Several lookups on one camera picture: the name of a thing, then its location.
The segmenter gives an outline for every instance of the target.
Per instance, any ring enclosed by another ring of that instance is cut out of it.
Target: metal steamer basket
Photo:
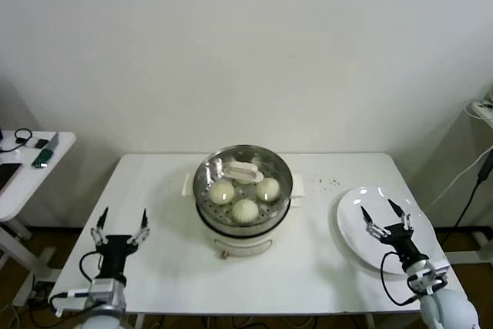
[[[210,200],[210,187],[223,178],[223,169],[233,161],[252,163],[265,177],[273,177],[280,184],[280,195],[272,203],[257,197],[256,184],[243,185],[233,179],[234,198],[225,205]],[[246,239],[261,236],[277,227],[290,208],[293,177],[287,164],[274,152],[260,146],[230,146],[219,150],[203,161],[193,178],[193,194],[202,221],[213,231],[225,237]],[[259,216],[250,223],[238,223],[231,217],[231,209],[241,199],[253,200],[259,207]]]

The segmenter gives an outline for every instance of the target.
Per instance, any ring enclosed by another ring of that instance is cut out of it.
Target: floor
[[[67,260],[73,245],[77,240],[77,233],[60,233],[60,232],[35,232],[33,238],[27,242],[29,249],[39,254],[46,246],[57,247],[57,253],[50,263],[51,267],[62,268]],[[452,235],[446,244],[446,250],[471,250],[477,248],[474,240],[466,234]],[[469,300],[475,305],[480,319],[481,327],[493,328],[493,270],[489,264],[482,265],[462,265],[456,266],[455,272],[466,290]],[[27,276],[27,271],[20,267],[15,261],[9,260],[8,263],[0,270],[0,310],[7,304],[12,302],[18,288]],[[43,289],[38,289],[39,296],[47,294]],[[52,312],[44,305],[32,302],[31,312],[28,307],[18,309],[20,316],[19,326],[17,322],[11,322],[14,313],[10,307],[7,307],[3,312],[0,312],[0,328],[7,328],[11,324],[10,329],[33,329],[36,326],[33,324],[30,314],[39,327],[46,327],[59,322]],[[377,327],[391,315],[375,315]],[[130,315],[129,323],[135,323],[135,315]],[[165,329],[180,329],[180,328],[204,328],[201,317],[184,317],[184,316],[148,316],[144,323],[145,329],[157,329],[159,322],[163,319],[161,328]],[[72,328],[78,323],[77,318],[69,318],[63,323],[55,327]],[[210,329],[230,329],[234,328],[231,317],[213,317],[210,318]],[[245,323],[247,317],[235,317],[234,324],[239,327]],[[292,324],[301,325],[306,322],[307,317],[289,317]],[[256,317],[249,321],[249,324],[265,323],[269,329],[289,328],[288,324],[281,317]],[[361,315],[344,315],[344,316],[324,316],[318,317],[317,322],[314,319],[305,327],[306,329],[326,328],[326,329],[363,329],[366,328],[364,317]],[[254,328],[262,328],[264,326],[254,326]],[[425,325],[421,320],[413,323],[409,329],[425,329]]]

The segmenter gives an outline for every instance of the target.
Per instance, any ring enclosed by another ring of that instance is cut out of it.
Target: power strip
[[[493,128],[493,103],[489,100],[482,100],[480,102],[473,102],[471,107],[479,117],[484,119]]]

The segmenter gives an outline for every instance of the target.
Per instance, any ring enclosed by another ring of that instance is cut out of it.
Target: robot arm
[[[447,285],[448,261],[430,261],[420,253],[411,240],[414,233],[411,216],[392,200],[388,202],[401,218],[400,223],[379,227],[363,207],[361,211],[367,232],[382,244],[392,246],[402,262],[402,269],[408,275],[407,285],[414,293],[406,303],[420,301],[421,316],[430,329],[479,329],[478,314],[472,303],[458,292],[443,289]]]
[[[140,228],[134,235],[106,235],[103,228],[107,214],[106,208],[96,227],[91,229],[96,252],[102,256],[99,274],[92,279],[88,290],[73,290],[67,294],[53,296],[87,297],[83,311],[86,321],[81,325],[85,329],[103,327],[116,329],[121,326],[120,319],[126,309],[123,294],[126,286],[126,278],[123,275],[126,258],[135,253],[150,234],[145,210]],[[62,310],[57,310],[56,314],[61,316]]]

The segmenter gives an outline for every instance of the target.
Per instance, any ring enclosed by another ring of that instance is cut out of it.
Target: white plate
[[[362,260],[380,270],[382,257],[394,249],[380,243],[366,231],[361,206],[368,211],[374,223],[380,227],[387,227],[400,222],[388,199],[393,200],[405,213],[411,215],[411,225],[414,228],[411,239],[420,252],[429,257],[436,257],[436,253],[440,250],[437,248],[438,242],[433,226],[418,205],[401,194],[392,193],[379,186],[362,186],[350,190],[339,202],[337,224],[349,247]],[[397,256],[390,256],[385,260],[384,271],[405,274]]]

